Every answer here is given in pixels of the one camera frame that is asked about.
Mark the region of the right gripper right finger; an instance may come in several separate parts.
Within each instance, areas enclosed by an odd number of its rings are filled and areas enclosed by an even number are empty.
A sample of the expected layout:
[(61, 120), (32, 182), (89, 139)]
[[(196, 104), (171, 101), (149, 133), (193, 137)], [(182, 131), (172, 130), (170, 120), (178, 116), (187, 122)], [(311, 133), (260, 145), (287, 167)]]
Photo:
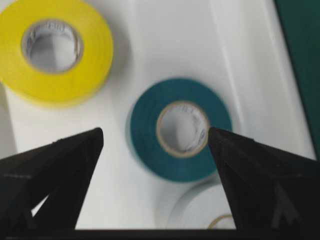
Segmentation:
[(317, 240), (320, 164), (212, 127), (208, 146), (218, 170), (235, 240)]

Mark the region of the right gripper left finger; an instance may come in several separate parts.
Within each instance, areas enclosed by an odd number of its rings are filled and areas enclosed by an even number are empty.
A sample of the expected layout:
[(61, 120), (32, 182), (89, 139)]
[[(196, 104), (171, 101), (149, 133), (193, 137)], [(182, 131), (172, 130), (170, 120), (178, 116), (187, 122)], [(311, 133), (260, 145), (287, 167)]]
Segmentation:
[(74, 230), (104, 146), (97, 127), (0, 161), (0, 237)]

